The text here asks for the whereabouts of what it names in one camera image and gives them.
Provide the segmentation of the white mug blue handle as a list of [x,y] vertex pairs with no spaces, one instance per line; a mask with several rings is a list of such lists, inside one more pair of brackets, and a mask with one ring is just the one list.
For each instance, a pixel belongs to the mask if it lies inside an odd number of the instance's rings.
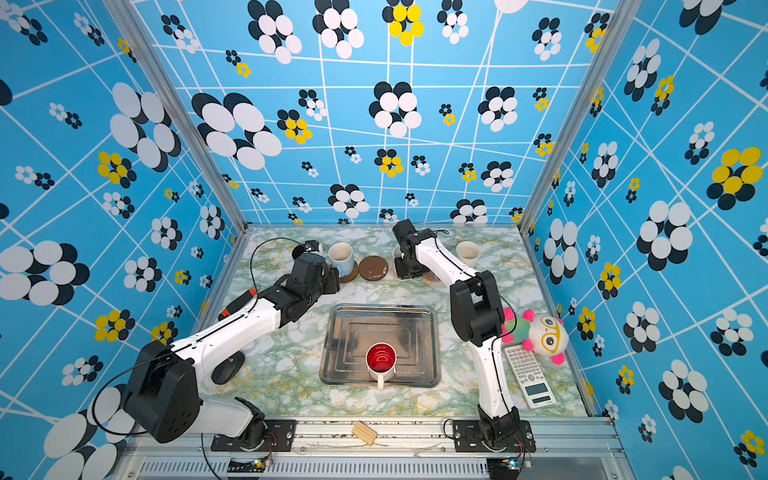
[[333,244],[328,250],[329,259],[334,268],[338,270],[339,278],[350,275],[354,270],[354,250],[345,242]]

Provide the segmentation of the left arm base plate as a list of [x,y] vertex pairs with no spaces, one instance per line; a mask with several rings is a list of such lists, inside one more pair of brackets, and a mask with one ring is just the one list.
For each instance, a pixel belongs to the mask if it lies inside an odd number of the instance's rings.
[[249,426],[238,437],[216,434],[210,449],[214,452],[290,452],[296,436],[295,419],[266,419]]

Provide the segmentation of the dark brown round coaster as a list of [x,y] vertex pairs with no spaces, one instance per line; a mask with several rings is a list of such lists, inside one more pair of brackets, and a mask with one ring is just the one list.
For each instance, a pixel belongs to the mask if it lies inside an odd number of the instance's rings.
[[352,282],[357,278],[358,274],[359,274],[359,264],[357,261],[354,261],[351,272],[345,276],[340,276],[339,282],[342,284]]

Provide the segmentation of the red inside mug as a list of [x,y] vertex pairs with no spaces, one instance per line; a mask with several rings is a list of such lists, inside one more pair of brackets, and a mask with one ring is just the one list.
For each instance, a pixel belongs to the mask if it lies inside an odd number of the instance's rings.
[[385,384],[395,376],[396,365],[397,353],[393,346],[386,342],[372,345],[366,353],[368,373],[376,382],[378,390],[383,390]]

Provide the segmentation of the scratched brown round coaster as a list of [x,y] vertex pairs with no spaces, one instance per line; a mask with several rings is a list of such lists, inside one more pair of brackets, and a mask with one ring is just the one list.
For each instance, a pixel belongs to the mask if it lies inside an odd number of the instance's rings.
[[359,275],[366,281],[380,281],[388,273],[388,262],[381,256],[367,256],[359,262]]

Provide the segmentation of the black mug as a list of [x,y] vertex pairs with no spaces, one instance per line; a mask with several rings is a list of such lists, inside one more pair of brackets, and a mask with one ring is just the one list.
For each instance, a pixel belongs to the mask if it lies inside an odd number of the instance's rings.
[[291,252],[291,255],[292,255],[292,258],[293,258],[294,260],[296,260],[296,259],[298,259],[298,258],[299,258],[301,255],[303,255],[304,253],[306,253],[306,252],[311,252],[311,251],[312,251],[312,248],[311,248],[311,247],[309,247],[309,246],[307,246],[307,245],[305,245],[305,244],[301,244],[301,245],[297,245],[297,246],[296,246],[296,247],[295,247],[295,248],[292,250],[292,252]]

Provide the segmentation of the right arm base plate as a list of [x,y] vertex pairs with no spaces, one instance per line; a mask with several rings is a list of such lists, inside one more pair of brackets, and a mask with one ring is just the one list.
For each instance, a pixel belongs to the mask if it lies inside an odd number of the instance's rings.
[[537,451],[531,425],[521,420],[512,429],[499,431],[486,428],[480,420],[452,420],[446,433],[452,438],[457,453],[522,454]]

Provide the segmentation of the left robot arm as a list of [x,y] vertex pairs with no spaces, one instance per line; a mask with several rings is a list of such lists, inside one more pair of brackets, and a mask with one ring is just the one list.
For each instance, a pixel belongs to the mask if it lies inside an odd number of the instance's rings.
[[216,324],[172,345],[153,341],[143,347],[122,409],[159,443],[218,434],[245,450],[259,447],[267,434],[263,412],[244,398],[202,395],[199,384],[243,347],[298,321],[321,296],[339,289],[337,268],[318,253],[302,253],[290,273],[262,292],[245,292],[241,308]]

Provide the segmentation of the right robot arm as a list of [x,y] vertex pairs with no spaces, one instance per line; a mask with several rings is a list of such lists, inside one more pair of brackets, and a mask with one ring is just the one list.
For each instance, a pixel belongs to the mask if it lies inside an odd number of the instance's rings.
[[401,251],[394,260],[397,276],[412,279],[430,273],[448,287],[451,324],[469,344],[478,376],[480,433],[493,450],[507,446],[520,430],[520,415],[503,368],[505,315],[494,275],[463,263],[430,229],[418,230],[402,220],[392,231]]

